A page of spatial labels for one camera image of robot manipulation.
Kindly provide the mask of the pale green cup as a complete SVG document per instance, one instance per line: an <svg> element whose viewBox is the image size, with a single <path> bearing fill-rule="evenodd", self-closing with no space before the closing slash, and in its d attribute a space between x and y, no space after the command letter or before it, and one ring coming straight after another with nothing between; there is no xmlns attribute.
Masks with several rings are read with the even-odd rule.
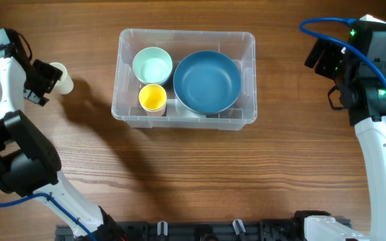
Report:
<svg viewBox="0 0 386 241"><path fill-rule="evenodd" d="M52 62L50 65L62 71L62 75L56 82L53 90L62 95L69 94L74 88L74 83L66 67L59 62Z"/></svg>

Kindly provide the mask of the yellow cup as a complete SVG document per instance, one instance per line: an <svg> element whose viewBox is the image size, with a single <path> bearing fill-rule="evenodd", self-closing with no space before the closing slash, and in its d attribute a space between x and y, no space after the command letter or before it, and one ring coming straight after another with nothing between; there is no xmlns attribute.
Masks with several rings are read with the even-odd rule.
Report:
<svg viewBox="0 0 386 241"><path fill-rule="evenodd" d="M149 112L162 110L167 103L166 90L158 84L148 84L139 92L140 105Z"/></svg>

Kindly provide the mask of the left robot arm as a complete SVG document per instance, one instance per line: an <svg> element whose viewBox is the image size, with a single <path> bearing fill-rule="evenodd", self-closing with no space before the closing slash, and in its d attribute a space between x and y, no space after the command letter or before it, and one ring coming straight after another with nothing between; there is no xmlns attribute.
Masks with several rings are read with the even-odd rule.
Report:
<svg viewBox="0 0 386 241"><path fill-rule="evenodd" d="M66 68L32 58L22 34L0 29L0 190L18 200L36 199L72 230L75 240L127 240L127 233L100 206L86 199L65 177L59 154L25 115L25 100L44 106L46 94L74 87Z"/></svg>

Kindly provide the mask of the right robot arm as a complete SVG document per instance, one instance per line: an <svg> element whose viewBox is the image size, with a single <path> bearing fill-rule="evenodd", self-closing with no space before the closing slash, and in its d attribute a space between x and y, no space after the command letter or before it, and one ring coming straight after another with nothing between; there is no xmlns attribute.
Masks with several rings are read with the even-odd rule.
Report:
<svg viewBox="0 0 386 241"><path fill-rule="evenodd" d="M364 235L328 214L302 218L305 240L386 240L386 23L361 19L307 19L300 30L317 39L305 61L334 81L338 110L347 110L365 160L371 227Z"/></svg>

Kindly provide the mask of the pink cup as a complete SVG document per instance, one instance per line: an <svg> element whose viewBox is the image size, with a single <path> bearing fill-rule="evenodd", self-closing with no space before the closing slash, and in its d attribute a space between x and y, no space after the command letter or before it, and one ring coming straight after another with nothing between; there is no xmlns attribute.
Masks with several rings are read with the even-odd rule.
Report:
<svg viewBox="0 0 386 241"><path fill-rule="evenodd" d="M150 110L145 109L148 116L163 116L166 111L166 106L163 106L162 108L156 109L156 110Z"/></svg>

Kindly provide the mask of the blue bowl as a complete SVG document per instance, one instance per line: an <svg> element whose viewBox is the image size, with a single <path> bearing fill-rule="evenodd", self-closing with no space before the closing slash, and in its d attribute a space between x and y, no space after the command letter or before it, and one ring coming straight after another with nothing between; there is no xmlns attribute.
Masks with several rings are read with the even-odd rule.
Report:
<svg viewBox="0 0 386 241"><path fill-rule="evenodd" d="M192 112L216 114L228 109L241 92L241 73L226 55L204 50L185 57L177 66L174 93Z"/></svg>

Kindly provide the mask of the cream bowl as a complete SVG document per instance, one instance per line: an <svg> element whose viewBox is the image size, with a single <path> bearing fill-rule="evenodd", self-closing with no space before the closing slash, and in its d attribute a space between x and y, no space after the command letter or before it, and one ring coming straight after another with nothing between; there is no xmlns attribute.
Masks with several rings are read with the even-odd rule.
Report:
<svg viewBox="0 0 386 241"><path fill-rule="evenodd" d="M178 98L180 103L188 110L197 114L213 115L236 108L236 101L230 103L222 98L215 100L194 100L193 98Z"/></svg>

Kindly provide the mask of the mint green small bowl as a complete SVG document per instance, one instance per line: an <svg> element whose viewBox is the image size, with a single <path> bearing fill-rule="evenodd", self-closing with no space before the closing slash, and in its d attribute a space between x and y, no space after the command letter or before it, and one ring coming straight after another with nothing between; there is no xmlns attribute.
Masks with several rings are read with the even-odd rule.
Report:
<svg viewBox="0 0 386 241"><path fill-rule="evenodd" d="M172 74L173 61L169 53L158 47L139 51L133 59L133 72L144 84L164 85Z"/></svg>

